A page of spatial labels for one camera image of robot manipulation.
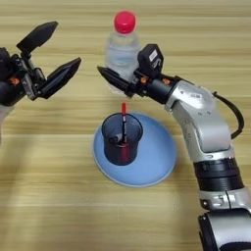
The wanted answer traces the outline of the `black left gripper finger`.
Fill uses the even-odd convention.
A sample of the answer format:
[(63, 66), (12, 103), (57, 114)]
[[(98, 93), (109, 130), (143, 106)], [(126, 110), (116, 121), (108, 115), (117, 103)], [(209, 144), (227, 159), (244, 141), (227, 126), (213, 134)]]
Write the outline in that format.
[(22, 52), (30, 54), (34, 49), (42, 46), (51, 38), (57, 25), (57, 22), (49, 22), (37, 26), (22, 41), (17, 44), (17, 47)]
[(47, 77), (45, 84), (40, 89), (41, 97), (48, 99), (65, 86), (77, 72), (80, 63), (81, 58), (76, 58), (60, 66), (52, 74), (50, 74)]

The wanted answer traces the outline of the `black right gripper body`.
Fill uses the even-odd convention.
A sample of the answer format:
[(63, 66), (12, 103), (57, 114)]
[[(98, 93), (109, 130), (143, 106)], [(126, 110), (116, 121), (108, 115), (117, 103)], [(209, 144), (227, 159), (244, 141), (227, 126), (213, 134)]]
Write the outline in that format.
[(147, 96), (160, 104), (166, 104), (175, 85), (180, 81), (178, 76), (157, 74), (156, 78), (135, 71), (128, 83), (126, 95), (132, 97), (137, 94)]

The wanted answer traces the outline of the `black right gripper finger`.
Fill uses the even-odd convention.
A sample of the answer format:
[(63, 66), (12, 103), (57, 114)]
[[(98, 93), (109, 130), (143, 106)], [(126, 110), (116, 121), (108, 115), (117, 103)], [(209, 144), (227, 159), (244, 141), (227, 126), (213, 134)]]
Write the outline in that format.
[(106, 67), (97, 67), (98, 72), (101, 74), (102, 77), (104, 77), (108, 83), (115, 88), (117, 88), (119, 91), (124, 93), (127, 97), (132, 97), (133, 93), (129, 89), (129, 82), (127, 80), (124, 80), (120, 77), (118, 73), (115, 71), (106, 68)]

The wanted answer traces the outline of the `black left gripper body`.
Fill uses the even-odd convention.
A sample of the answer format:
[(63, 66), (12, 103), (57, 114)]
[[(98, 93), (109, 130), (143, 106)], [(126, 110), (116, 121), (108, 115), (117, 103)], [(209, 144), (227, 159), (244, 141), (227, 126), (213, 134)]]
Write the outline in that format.
[(5, 47), (0, 47), (0, 105), (14, 106), (25, 96), (30, 100), (43, 98), (46, 83), (30, 54), (10, 55)]

